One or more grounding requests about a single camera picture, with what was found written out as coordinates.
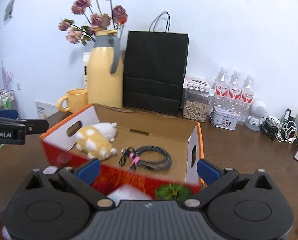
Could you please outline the yellow white plush toy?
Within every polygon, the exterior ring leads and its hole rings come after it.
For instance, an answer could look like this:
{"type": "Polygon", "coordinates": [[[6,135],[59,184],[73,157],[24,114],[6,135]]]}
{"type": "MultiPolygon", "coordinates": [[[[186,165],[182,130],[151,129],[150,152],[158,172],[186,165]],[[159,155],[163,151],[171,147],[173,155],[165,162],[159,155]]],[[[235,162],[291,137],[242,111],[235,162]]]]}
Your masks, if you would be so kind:
{"type": "Polygon", "coordinates": [[[100,122],[84,126],[75,134],[75,147],[87,154],[89,159],[105,160],[116,154],[115,141],[117,123],[100,122]]]}

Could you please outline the small white cap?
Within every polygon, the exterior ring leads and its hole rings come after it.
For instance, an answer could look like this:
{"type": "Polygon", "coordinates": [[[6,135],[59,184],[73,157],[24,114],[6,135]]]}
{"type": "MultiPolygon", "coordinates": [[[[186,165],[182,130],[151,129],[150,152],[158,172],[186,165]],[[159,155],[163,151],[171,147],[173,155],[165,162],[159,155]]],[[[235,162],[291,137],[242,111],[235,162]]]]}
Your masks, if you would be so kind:
{"type": "Polygon", "coordinates": [[[56,166],[48,166],[48,167],[46,167],[43,170],[43,173],[49,175],[49,174],[54,174],[57,171],[58,171],[58,167],[56,167],[56,166]]]}

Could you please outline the white cotton swab jar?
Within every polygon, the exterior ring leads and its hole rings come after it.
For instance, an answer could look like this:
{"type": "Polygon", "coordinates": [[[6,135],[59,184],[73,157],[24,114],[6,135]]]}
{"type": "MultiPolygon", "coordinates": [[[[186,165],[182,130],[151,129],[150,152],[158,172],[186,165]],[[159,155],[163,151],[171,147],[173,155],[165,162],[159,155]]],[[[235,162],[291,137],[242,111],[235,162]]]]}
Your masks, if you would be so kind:
{"type": "Polygon", "coordinates": [[[111,199],[116,206],[118,206],[122,200],[152,200],[148,194],[128,184],[118,187],[108,194],[107,197],[111,199]]]}

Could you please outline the metal rack shelf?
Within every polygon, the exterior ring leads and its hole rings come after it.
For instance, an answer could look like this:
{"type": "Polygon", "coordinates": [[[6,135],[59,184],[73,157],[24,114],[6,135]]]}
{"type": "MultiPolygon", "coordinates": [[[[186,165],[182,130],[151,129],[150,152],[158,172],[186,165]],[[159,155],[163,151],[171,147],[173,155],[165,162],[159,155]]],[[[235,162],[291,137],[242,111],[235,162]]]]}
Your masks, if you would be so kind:
{"type": "Polygon", "coordinates": [[[15,92],[13,90],[0,92],[0,109],[17,110],[15,92]]]}

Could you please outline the yellow mug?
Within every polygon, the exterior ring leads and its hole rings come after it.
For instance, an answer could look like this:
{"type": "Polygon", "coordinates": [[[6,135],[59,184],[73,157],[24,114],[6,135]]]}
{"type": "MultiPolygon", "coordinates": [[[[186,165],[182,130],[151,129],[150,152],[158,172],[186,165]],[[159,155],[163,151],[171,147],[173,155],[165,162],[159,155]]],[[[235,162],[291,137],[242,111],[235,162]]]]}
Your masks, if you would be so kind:
{"type": "Polygon", "coordinates": [[[87,90],[84,88],[72,89],[66,92],[56,104],[60,112],[75,113],[88,105],[87,90]]]}

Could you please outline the water bottle right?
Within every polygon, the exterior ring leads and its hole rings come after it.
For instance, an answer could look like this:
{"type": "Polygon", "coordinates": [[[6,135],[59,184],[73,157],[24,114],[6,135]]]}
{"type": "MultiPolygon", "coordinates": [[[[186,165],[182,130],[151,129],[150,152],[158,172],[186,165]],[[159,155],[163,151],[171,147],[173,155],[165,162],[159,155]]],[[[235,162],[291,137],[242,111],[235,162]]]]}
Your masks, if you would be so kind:
{"type": "Polygon", "coordinates": [[[238,124],[240,125],[244,124],[247,120],[254,94],[255,94],[254,77],[251,75],[248,75],[242,85],[242,94],[241,94],[240,103],[239,103],[240,117],[238,119],[238,124]]]}

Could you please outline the water bottle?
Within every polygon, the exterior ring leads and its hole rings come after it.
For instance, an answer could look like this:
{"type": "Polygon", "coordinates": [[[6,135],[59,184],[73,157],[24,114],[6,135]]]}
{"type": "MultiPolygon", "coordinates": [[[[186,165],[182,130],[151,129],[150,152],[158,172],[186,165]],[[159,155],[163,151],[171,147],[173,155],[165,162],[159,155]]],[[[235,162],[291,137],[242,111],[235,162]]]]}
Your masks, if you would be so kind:
{"type": "Polygon", "coordinates": [[[227,93],[229,90],[229,78],[227,76],[228,69],[222,67],[218,73],[214,85],[214,99],[212,100],[212,106],[222,106],[225,107],[227,100],[227,93]]]}
{"type": "Polygon", "coordinates": [[[236,70],[233,72],[227,91],[227,107],[236,112],[238,112],[238,103],[242,93],[240,76],[240,72],[236,70]]]}
{"type": "Polygon", "coordinates": [[[238,124],[240,125],[244,124],[247,120],[254,94],[255,94],[254,77],[251,75],[248,75],[242,85],[242,94],[241,94],[240,103],[239,103],[240,117],[238,119],[238,124]]]}

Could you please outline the clear seed container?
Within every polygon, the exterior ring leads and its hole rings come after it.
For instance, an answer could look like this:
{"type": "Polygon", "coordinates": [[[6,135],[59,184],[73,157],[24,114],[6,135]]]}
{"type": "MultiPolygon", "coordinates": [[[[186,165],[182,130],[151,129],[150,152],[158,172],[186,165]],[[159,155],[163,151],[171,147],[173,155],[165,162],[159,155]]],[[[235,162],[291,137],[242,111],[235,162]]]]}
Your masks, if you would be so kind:
{"type": "Polygon", "coordinates": [[[184,89],[183,117],[197,122],[205,122],[213,94],[193,89],[184,89]]]}

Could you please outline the water bottle middle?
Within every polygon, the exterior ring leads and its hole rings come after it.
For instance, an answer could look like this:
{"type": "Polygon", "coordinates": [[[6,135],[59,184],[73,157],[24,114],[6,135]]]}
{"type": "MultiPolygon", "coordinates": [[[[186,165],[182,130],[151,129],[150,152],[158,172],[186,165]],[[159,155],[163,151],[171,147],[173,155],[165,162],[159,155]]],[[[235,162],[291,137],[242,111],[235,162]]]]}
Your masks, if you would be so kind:
{"type": "Polygon", "coordinates": [[[238,103],[242,93],[240,76],[240,72],[236,70],[233,72],[227,91],[227,107],[236,112],[238,112],[238,103]]]}

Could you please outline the water bottle left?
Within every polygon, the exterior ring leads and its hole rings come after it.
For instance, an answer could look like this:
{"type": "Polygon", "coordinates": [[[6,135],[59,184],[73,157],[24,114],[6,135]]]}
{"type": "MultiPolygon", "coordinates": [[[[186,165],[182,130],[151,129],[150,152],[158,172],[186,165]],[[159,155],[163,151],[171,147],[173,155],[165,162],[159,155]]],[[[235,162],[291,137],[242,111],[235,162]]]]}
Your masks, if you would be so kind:
{"type": "Polygon", "coordinates": [[[214,99],[212,100],[212,106],[222,106],[225,107],[227,100],[227,93],[229,90],[229,78],[227,76],[228,69],[222,67],[218,73],[214,85],[214,99]]]}

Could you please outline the white robot figurine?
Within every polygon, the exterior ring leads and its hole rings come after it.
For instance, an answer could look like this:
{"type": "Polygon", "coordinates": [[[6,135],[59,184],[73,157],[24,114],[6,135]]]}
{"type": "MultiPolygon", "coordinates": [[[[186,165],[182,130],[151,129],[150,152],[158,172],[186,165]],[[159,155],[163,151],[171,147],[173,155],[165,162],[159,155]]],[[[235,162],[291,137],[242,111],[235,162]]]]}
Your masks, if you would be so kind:
{"type": "Polygon", "coordinates": [[[255,100],[250,109],[250,115],[247,117],[245,126],[253,131],[260,131],[262,118],[267,114],[266,104],[261,100],[255,100]]]}

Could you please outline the small white box on container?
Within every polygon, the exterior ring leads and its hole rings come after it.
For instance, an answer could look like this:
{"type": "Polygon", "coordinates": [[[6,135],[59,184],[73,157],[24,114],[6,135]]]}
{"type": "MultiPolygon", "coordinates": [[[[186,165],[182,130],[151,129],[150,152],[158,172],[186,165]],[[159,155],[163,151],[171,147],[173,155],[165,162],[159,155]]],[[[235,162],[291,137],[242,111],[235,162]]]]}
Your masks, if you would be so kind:
{"type": "Polygon", "coordinates": [[[210,85],[205,79],[198,78],[198,77],[191,77],[191,76],[185,76],[184,77],[184,82],[183,82],[183,88],[186,89],[193,89],[196,91],[201,91],[201,92],[210,92],[210,85]]]}

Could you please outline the black paper bag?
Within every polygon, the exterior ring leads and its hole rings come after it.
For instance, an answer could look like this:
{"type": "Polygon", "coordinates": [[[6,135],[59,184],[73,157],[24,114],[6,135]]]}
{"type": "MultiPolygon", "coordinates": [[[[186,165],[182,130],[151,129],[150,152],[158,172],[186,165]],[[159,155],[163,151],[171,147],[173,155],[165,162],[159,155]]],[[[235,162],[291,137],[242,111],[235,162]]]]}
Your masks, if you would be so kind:
{"type": "Polygon", "coordinates": [[[188,34],[170,32],[167,11],[151,23],[148,31],[129,31],[123,81],[124,106],[177,115],[189,50],[188,34]],[[155,28],[167,16],[164,32],[155,28]]]}

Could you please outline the dried pink rose bouquet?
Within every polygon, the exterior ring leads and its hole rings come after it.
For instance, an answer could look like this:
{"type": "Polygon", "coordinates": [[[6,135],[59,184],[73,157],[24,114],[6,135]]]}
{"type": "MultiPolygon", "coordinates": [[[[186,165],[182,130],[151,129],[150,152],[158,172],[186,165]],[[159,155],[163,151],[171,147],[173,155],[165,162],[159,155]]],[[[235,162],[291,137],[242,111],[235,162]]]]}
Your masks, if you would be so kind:
{"type": "Polygon", "coordinates": [[[96,41],[97,31],[116,31],[122,37],[128,20],[126,9],[122,5],[113,5],[113,0],[76,0],[71,6],[71,13],[84,16],[86,23],[78,25],[74,20],[61,19],[59,31],[65,31],[66,40],[72,44],[86,45],[96,41]]]}

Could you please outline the wall poster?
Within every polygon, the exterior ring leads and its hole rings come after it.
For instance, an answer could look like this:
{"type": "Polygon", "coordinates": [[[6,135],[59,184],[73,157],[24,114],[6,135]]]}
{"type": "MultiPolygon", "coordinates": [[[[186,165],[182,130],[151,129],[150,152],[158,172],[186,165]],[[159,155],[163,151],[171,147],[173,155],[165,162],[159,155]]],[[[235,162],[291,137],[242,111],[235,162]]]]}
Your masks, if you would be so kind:
{"type": "Polygon", "coordinates": [[[7,4],[5,8],[4,19],[3,19],[4,25],[6,25],[13,18],[14,4],[15,4],[15,0],[10,0],[10,2],[7,4]]]}

